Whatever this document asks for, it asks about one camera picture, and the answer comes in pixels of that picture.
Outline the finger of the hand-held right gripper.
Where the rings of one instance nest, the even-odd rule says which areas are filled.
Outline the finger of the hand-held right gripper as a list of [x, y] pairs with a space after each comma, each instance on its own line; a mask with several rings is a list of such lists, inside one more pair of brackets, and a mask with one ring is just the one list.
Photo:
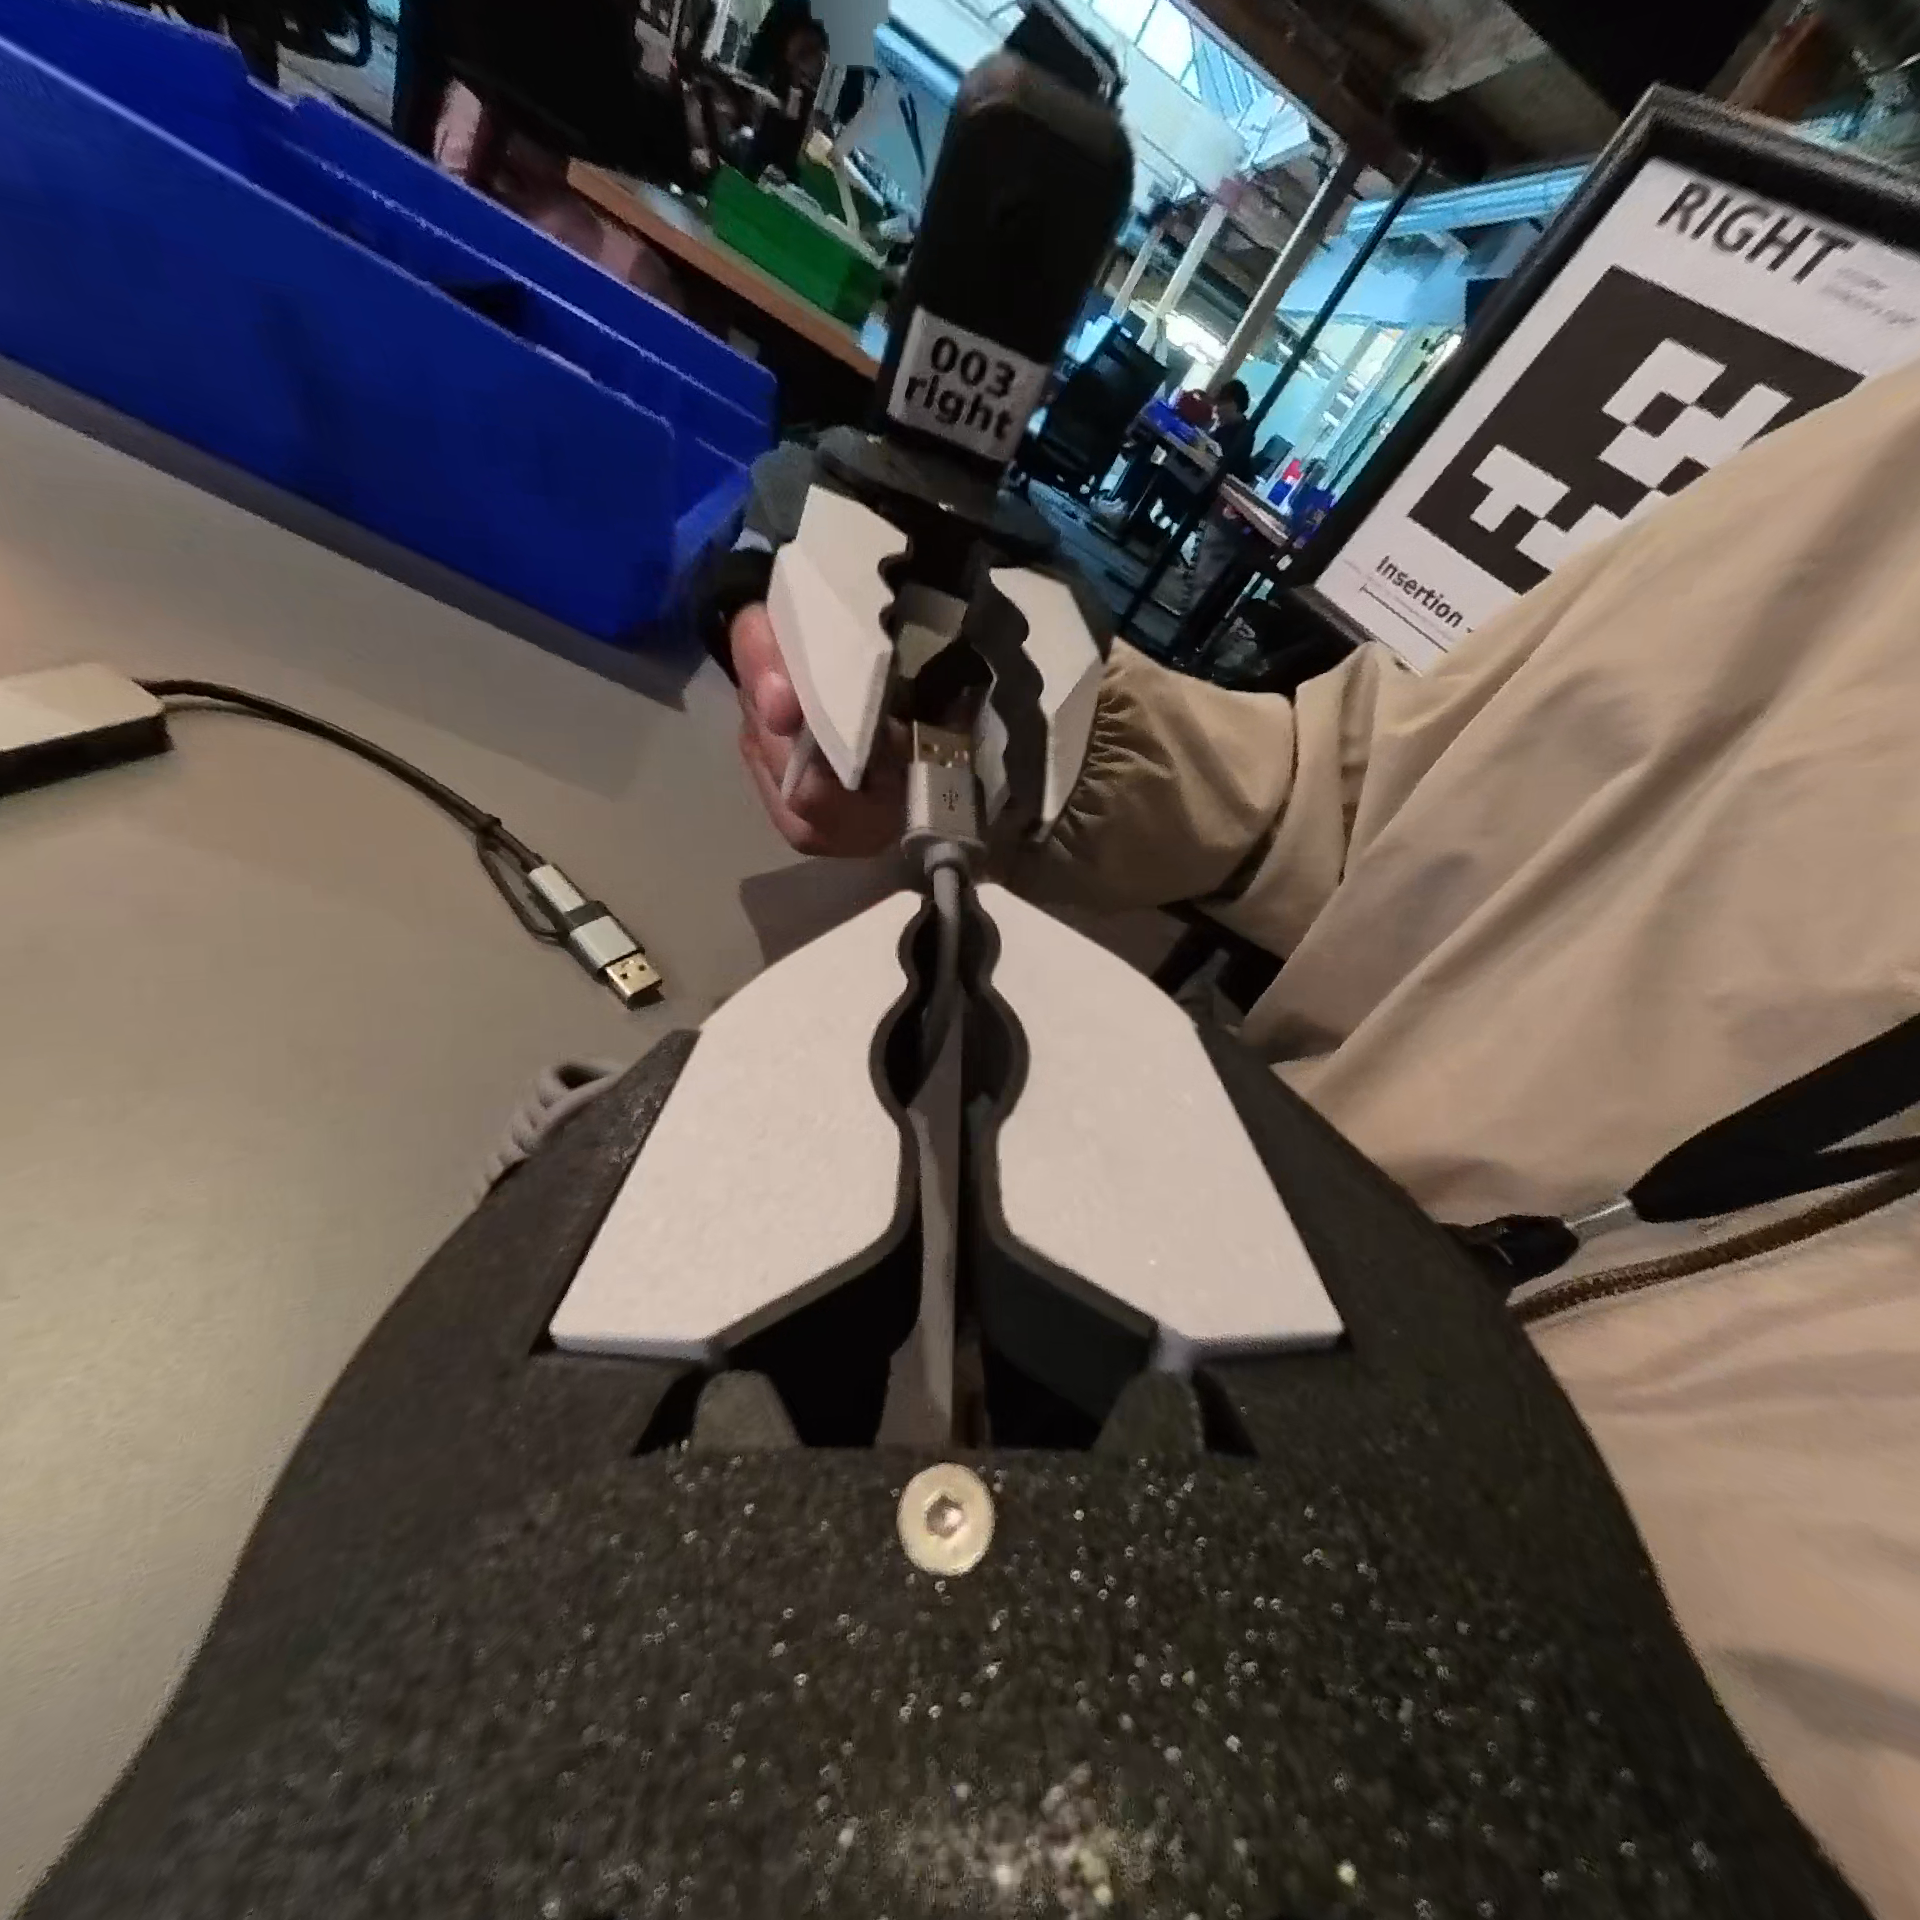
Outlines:
[[775, 643], [799, 699], [803, 732], [781, 792], [821, 759], [858, 792], [868, 772], [896, 675], [896, 585], [910, 536], [863, 502], [813, 482], [765, 594]]
[[1112, 634], [1077, 578], [989, 568], [981, 585], [981, 790], [994, 828], [1052, 836], [1079, 782]]

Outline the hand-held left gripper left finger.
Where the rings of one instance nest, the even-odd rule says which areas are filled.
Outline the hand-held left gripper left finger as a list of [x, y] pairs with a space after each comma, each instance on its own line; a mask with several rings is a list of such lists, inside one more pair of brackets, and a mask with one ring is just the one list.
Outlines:
[[899, 1247], [918, 1204], [882, 1052], [926, 916], [896, 891], [707, 1018], [549, 1322], [557, 1353], [722, 1358]]

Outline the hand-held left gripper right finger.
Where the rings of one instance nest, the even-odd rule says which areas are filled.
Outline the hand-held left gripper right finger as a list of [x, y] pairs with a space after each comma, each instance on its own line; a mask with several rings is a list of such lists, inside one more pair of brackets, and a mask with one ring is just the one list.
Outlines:
[[998, 1222], [1164, 1358], [1324, 1353], [1344, 1326], [1187, 1011], [996, 883], [987, 985], [1020, 1041]]

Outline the person's right forearm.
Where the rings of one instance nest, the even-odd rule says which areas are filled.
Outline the person's right forearm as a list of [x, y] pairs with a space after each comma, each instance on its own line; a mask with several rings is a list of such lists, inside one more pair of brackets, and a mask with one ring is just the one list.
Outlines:
[[1915, 370], [1766, 438], [1426, 673], [1118, 644], [1029, 896], [1211, 907], [1300, 1080], [1795, 1068], [1915, 1014]]

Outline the grey usb hub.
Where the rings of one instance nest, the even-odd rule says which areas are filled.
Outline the grey usb hub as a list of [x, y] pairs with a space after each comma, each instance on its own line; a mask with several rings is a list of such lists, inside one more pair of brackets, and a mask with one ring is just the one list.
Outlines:
[[103, 663], [2, 679], [2, 798], [91, 777], [174, 747], [157, 698]]

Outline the person's right hand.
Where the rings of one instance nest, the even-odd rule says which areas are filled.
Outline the person's right hand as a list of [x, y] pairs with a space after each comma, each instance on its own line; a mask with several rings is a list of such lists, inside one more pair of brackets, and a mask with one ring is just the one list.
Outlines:
[[861, 786], [799, 755], [805, 716], [764, 603], [742, 608], [730, 631], [736, 675], [738, 752], [768, 820], [806, 857], [879, 857], [899, 849], [904, 823], [910, 737], [892, 720], [872, 746]]

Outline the green plastic bin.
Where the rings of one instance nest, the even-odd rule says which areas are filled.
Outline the green plastic bin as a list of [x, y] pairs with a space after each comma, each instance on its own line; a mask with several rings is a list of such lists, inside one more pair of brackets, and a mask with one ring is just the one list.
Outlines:
[[712, 238], [832, 321], [861, 330], [879, 305], [882, 260], [799, 187], [764, 186], [733, 168], [709, 179]]

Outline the brown wooden table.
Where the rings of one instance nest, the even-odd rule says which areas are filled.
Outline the brown wooden table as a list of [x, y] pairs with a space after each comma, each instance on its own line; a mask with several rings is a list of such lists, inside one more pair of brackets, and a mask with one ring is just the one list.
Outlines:
[[674, 193], [588, 160], [566, 166], [566, 184], [613, 224], [694, 279], [711, 282], [772, 327], [824, 353], [858, 380], [876, 380], [887, 343], [879, 318], [848, 324], [805, 299], [779, 278], [720, 240], [707, 217]]

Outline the blue plastic bin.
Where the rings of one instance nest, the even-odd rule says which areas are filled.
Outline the blue plastic bin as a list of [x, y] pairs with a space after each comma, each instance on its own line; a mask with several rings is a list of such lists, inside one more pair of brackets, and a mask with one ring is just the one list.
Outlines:
[[731, 542], [778, 384], [336, 104], [5, 6], [5, 361], [576, 634]]

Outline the framed marker tag sign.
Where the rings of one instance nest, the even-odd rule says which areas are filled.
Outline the framed marker tag sign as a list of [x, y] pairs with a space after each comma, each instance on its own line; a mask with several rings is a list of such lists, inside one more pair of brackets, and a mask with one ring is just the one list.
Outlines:
[[1405, 668], [1917, 346], [1915, 159], [1652, 88], [1287, 577]]

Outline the person's beige jacket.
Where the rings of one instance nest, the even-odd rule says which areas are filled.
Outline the person's beige jacket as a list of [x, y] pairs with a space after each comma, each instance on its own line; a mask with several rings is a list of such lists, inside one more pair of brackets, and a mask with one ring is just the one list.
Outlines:
[[1558, 1217], [1522, 1289], [1674, 1612], [1874, 1915], [1915, 1915], [1915, 1014], [1594, 1056], [1455, 1223]]

